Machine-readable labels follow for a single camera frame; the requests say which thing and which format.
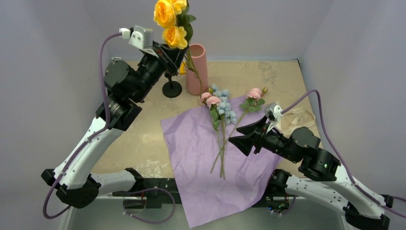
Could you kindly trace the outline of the cream printed ribbon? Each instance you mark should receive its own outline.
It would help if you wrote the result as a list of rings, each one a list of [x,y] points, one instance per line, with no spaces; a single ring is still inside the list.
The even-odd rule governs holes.
[[[282,115],[275,126],[285,137],[289,137],[297,128],[310,128],[316,123],[315,115],[306,108],[294,108]]]

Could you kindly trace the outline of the yellow rose stem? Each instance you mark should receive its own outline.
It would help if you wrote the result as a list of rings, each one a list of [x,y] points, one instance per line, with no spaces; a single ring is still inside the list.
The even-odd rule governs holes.
[[[162,39],[170,48],[190,46],[193,36],[191,23],[196,17],[188,14],[187,0],[158,0],[154,7],[154,21],[163,28]]]

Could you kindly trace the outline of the pink single rose stem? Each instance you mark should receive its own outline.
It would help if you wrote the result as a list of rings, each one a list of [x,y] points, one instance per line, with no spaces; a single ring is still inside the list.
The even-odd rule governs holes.
[[[237,126],[240,124],[245,115],[248,113],[258,112],[262,109],[262,105],[264,105],[265,103],[263,96],[267,92],[268,89],[266,87],[262,89],[252,88],[251,90],[249,90],[249,92],[245,96],[244,101],[239,105],[239,108],[242,109],[242,114],[240,116],[237,116],[236,112],[234,111],[237,116],[236,117],[237,122],[235,124],[230,124],[226,127],[226,138],[227,138],[226,146],[228,143],[228,139],[236,131]]]

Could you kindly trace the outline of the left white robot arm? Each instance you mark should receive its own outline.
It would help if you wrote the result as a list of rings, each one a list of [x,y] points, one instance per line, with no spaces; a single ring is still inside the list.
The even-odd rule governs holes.
[[[101,195],[123,192],[137,196],[142,192],[143,177],[133,168],[108,174],[92,174],[91,170],[141,113],[139,104],[159,78],[171,79],[179,73],[186,53],[187,49],[154,43],[152,54],[144,52],[136,69],[120,59],[107,66],[103,76],[107,101],[97,109],[86,134],[64,162],[41,175],[62,203],[84,208]]]

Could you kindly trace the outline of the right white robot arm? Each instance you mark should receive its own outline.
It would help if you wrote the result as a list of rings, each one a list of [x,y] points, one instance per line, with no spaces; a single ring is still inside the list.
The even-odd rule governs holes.
[[[289,138],[272,128],[267,118],[237,129],[240,136],[229,142],[244,155],[257,154],[262,149],[291,162],[300,162],[298,171],[305,178],[276,169],[271,174],[265,196],[301,196],[328,207],[351,226],[360,230],[387,230],[390,219],[384,214],[391,208],[393,197],[369,191],[364,195],[361,184],[350,179],[344,165],[329,151],[320,148],[320,139],[306,127],[297,128]]]

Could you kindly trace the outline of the pink double rose stem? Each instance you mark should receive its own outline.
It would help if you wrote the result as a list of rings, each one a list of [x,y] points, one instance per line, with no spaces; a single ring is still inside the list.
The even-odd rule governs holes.
[[[220,175],[222,179],[226,179],[225,169],[224,169],[224,154],[225,154],[225,117],[224,110],[220,107],[221,99],[214,96],[210,92],[203,92],[200,95],[200,103],[206,105],[209,109],[210,119],[212,127],[216,133],[217,143],[218,143],[218,153],[212,164],[210,173],[214,171],[216,163],[220,161]]]

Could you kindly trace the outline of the blue flower stem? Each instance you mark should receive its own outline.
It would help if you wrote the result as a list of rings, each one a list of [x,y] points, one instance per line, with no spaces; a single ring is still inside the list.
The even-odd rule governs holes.
[[[214,96],[217,96],[221,99],[221,104],[220,107],[224,110],[224,117],[225,117],[225,152],[226,152],[226,127],[230,124],[235,124],[237,122],[236,120],[236,114],[234,111],[231,109],[231,104],[228,102],[229,98],[229,90],[224,89],[221,90],[219,89],[215,84],[211,85],[208,89],[208,92],[212,93]]]

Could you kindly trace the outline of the pink and purple wrapping paper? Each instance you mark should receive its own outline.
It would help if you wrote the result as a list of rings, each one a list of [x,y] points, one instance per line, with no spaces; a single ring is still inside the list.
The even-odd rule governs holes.
[[[160,121],[168,149],[163,177],[173,177],[189,228],[244,211],[264,194],[267,181],[281,158],[262,150],[248,156],[223,139],[236,136],[233,125],[217,136],[209,110],[197,97],[170,99]]]

